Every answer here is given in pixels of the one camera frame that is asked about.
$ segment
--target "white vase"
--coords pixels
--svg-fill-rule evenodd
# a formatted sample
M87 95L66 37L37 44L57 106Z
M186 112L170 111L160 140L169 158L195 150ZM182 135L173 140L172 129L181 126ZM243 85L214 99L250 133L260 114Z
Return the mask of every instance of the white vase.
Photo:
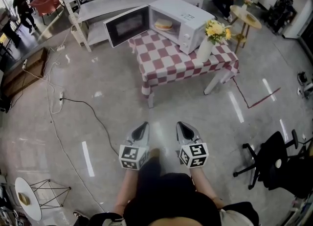
M213 43L206 36L198 49L197 59L203 63L206 62L211 55L213 46Z

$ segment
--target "checkered tablecloth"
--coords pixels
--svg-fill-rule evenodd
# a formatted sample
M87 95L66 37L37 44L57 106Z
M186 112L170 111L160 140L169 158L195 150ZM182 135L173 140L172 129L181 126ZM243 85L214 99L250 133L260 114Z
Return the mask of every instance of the checkered tablecloth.
M148 30L128 40L133 53L136 52L142 75L142 94L148 98L152 87L203 75L226 68L232 74L239 73L239 61L226 42L216 44L208 60L197 60L197 49L186 55L179 46L154 30Z

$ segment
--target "microwave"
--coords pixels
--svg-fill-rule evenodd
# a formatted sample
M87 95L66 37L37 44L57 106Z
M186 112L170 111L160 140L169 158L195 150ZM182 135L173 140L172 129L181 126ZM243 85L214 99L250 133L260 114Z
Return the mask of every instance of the microwave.
M112 47L152 29L190 54L203 41L206 22L214 18L183 0L157 0L105 20L104 27ZM157 26L159 21L171 26Z

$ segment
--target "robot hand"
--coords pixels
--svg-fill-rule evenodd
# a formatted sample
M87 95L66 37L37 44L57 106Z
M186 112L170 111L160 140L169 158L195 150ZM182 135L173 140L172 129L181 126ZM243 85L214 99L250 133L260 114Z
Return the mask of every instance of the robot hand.
M179 158L187 168L204 166L209 156L209 151L206 143L202 142L198 130L188 123L178 122L176 135L180 144Z
M119 148L118 159L124 169L139 170L149 156L149 123L143 122L138 127L129 131L125 143Z
M119 149L122 168L139 170L149 157L149 123L143 122L128 132L125 143ZM180 145L179 158L187 168L202 167L209 156L206 143L203 143L198 130L188 123L176 125L177 141Z

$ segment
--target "power outlet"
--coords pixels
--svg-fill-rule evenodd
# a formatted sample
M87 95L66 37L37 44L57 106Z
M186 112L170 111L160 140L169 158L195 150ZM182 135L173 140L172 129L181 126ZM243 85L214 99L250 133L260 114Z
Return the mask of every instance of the power outlet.
M61 93L60 93L60 99L59 99L59 101L60 101L60 106L63 105L63 96L64 96L64 93L61 92Z
M26 69L26 64L27 64L27 59L25 59L24 63L23 63L23 66L22 66L22 69L25 70Z

